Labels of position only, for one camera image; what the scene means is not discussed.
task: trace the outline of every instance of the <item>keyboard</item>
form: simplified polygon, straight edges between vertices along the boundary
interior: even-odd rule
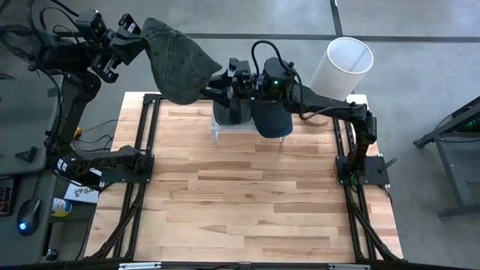
[[[10,176],[0,177],[0,217],[13,214],[18,181]]]

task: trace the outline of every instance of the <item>wooden tabletop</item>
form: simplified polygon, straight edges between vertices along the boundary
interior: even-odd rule
[[[134,144],[144,94],[125,93],[113,149]],[[353,262],[332,120],[309,127],[294,115],[283,144],[258,133],[221,133],[215,143],[211,117],[209,100],[160,105],[135,260]],[[376,145],[369,155],[378,155]],[[119,222],[124,192],[125,184],[113,184],[100,195],[86,256]],[[365,193],[373,228],[401,257],[389,198],[376,186]]]

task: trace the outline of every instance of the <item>baseball cap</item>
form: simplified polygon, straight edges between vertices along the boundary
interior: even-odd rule
[[[265,138],[280,138],[292,133],[292,114],[280,102],[250,102],[256,129]]]
[[[200,89],[222,68],[195,41],[157,19],[145,21],[141,36],[148,43],[145,51],[155,84],[173,103],[188,105],[197,101]]]

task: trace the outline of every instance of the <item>gray floor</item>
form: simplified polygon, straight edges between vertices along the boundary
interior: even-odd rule
[[[99,10],[115,27],[123,13],[140,24],[156,17],[188,33],[334,34],[328,0],[65,0],[75,11]],[[347,35],[480,36],[480,1],[476,0],[338,0],[343,31]],[[8,7],[0,23],[24,23],[14,16],[22,8]],[[51,11],[49,25],[63,23]],[[197,40],[215,60],[227,65],[229,57],[250,59],[254,40]],[[276,40],[282,56],[294,61],[305,82],[314,75],[327,41]],[[433,145],[416,149],[412,141],[432,130],[446,115],[480,94],[480,43],[369,43],[375,56],[370,73],[357,93],[367,94],[378,118],[378,143],[383,155],[397,158],[389,169],[394,213],[403,254],[416,263],[478,268],[480,215],[439,220],[437,212],[455,205],[446,175]],[[259,62],[273,56],[259,47]],[[16,77],[32,76],[1,52],[0,71]],[[156,91],[144,54],[129,67],[119,67],[116,84],[103,84],[87,107],[81,126],[114,119],[126,91]],[[47,80],[42,88],[51,87]],[[91,132],[86,140],[113,134],[111,124]],[[104,143],[90,145],[103,147]],[[64,236],[67,254],[76,254],[80,241]]]

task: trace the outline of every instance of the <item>white cylinder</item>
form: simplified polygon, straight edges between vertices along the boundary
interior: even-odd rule
[[[310,89],[327,98],[344,101],[374,64],[374,54],[360,40],[339,37],[323,54]]]

